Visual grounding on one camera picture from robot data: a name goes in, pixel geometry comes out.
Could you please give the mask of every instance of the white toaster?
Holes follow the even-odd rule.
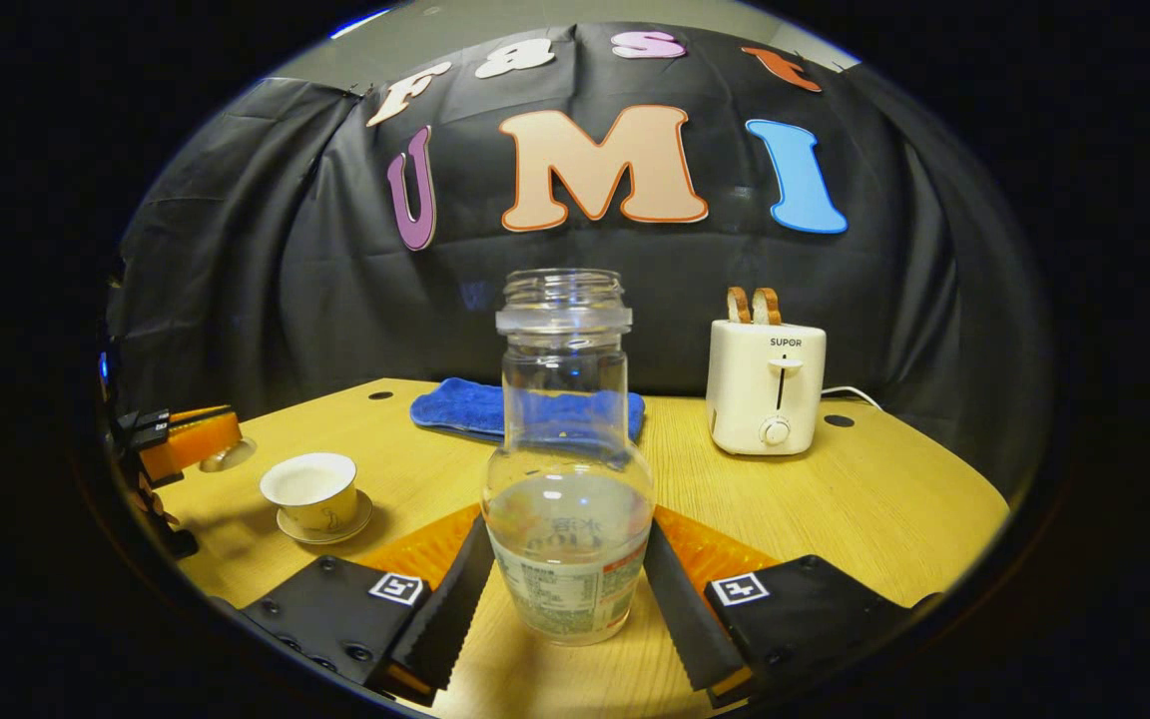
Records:
[[[799,324],[716,320],[707,351],[707,428],[730,454],[811,448],[827,336]]]

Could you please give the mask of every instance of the letter m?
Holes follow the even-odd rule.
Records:
[[[514,206],[503,214],[511,231],[542,231],[566,222],[569,209],[553,200],[561,178],[590,220],[601,220],[624,170],[632,191],[620,206],[639,223],[695,223],[707,217],[707,202],[695,194],[681,148],[682,109],[634,105],[612,124],[600,145],[565,113],[544,109],[508,117],[499,132],[518,146]]]

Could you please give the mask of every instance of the jar label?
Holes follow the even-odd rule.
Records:
[[[553,636],[601,632],[627,615],[647,549],[647,533],[583,564],[544,564],[507,550],[491,535],[499,572],[523,619]]]

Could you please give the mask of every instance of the white cord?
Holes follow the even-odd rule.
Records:
[[[877,405],[876,401],[872,397],[868,397],[867,395],[864,395],[864,392],[861,390],[854,389],[852,387],[830,387],[830,388],[827,388],[826,390],[819,392],[819,395],[828,395],[828,392],[830,392],[830,391],[852,391],[852,392],[854,392],[854,395],[858,395],[859,397],[862,397],[864,399],[866,399],[869,405],[875,406],[875,408],[877,408],[877,410],[881,410],[881,405]]]

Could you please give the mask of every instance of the teacup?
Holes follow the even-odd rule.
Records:
[[[358,514],[356,474],[346,456],[316,451],[274,465],[261,477],[260,491],[297,526],[338,533]]]

